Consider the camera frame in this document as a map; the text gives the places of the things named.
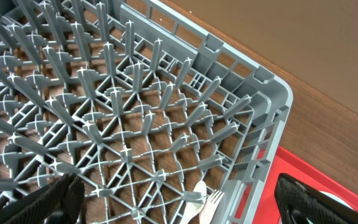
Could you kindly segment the white plastic spoon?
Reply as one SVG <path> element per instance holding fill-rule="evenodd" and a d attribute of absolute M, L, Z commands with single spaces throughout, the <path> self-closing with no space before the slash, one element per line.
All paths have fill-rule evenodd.
<path fill-rule="evenodd" d="M 188 224 L 204 207 L 207 195 L 206 184 L 203 180 L 199 181 L 192 192 L 184 193 L 184 201 L 186 202 L 185 211 L 180 220 L 180 224 Z"/>

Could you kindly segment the white plastic fork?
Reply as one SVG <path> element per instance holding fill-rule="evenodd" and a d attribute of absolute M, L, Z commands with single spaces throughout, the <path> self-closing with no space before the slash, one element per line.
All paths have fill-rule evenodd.
<path fill-rule="evenodd" d="M 214 213 L 224 196 L 221 190 L 215 190 L 205 202 L 202 211 L 199 214 L 199 224 L 210 224 Z"/>

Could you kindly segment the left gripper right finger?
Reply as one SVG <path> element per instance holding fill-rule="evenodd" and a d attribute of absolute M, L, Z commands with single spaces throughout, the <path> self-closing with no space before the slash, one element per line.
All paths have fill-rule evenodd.
<path fill-rule="evenodd" d="M 274 191 L 283 224 L 353 224 L 358 212 L 304 182 L 281 173 Z"/>

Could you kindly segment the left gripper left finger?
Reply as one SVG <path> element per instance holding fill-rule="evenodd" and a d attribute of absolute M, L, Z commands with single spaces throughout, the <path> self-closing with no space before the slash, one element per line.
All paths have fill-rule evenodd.
<path fill-rule="evenodd" d="M 85 199 L 85 186 L 76 174 L 65 174 L 56 181 L 0 210 L 0 224 L 74 224 Z"/>

